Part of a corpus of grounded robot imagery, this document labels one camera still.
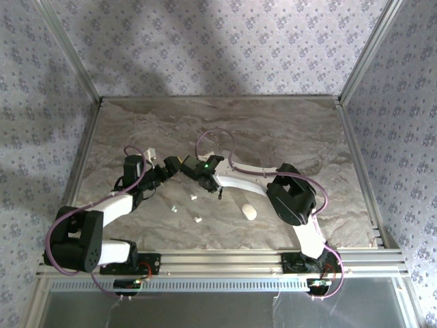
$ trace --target white oval object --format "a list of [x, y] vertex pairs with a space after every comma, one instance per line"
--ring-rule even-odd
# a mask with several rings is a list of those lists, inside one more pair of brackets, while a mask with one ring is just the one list
[[255, 220], [255, 218], [257, 217], [257, 211], [250, 204], [243, 205], [241, 210], [244, 216], [250, 221]]

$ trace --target floral pattern wall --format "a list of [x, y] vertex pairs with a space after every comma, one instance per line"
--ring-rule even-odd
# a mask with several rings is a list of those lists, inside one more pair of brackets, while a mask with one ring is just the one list
[[0, 327], [16, 327], [91, 100], [32, 1], [0, 13]]
[[339, 94], [387, 0], [52, 0], [102, 96]]
[[347, 108], [382, 218], [437, 327], [437, 2], [405, 2]]

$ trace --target patterned wallpaper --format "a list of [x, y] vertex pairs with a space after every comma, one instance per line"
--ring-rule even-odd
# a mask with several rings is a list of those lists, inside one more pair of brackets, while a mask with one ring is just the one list
[[437, 2], [406, 0], [347, 108], [389, 232], [437, 327]]
[[32, 1], [0, 13], [0, 327], [16, 327], [91, 100]]
[[339, 94], [386, 0], [52, 0], [102, 96]]

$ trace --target wallpaper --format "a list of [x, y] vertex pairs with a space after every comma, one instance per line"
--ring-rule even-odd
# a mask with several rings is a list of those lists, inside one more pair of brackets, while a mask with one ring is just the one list
[[0, 1], [0, 327], [16, 327], [90, 115], [31, 1]]
[[382, 218], [437, 327], [437, 2], [406, 0], [347, 108]]
[[52, 0], [102, 96], [339, 94], [386, 0]]

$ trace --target marble tabletop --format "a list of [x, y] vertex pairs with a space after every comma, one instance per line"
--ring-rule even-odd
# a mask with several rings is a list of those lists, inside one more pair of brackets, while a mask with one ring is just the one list
[[[332, 101], [291, 99], [105, 100], [92, 142], [76, 205], [106, 195], [123, 172], [123, 147], [156, 149], [155, 164], [167, 156], [194, 154], [202, 132], [231, 131], [237, 142], [234, 161], [261, 167], [294, 165], [326, 188], [328, 208], [318, 216], [325, 238], [334, 247], [376, 247], [350, 150]], [[199, 152], [227, 156], [231, 140], [212, 133]], [[318, 206], [322, 198], [316, 198]], [[254, 221], [244, 204], [257, 211]], [[175, 206], [177, 212], [171, 211]], [[201, 217], [196, 223], [194, 218]], [[105, 238], [137, 242], [151, 249], [298, 248], [293, 229], [280, 220], [266, 197], [227, 188], [223, 199], [181, 173], [159, 186], [156, 195], [109, 224]]]

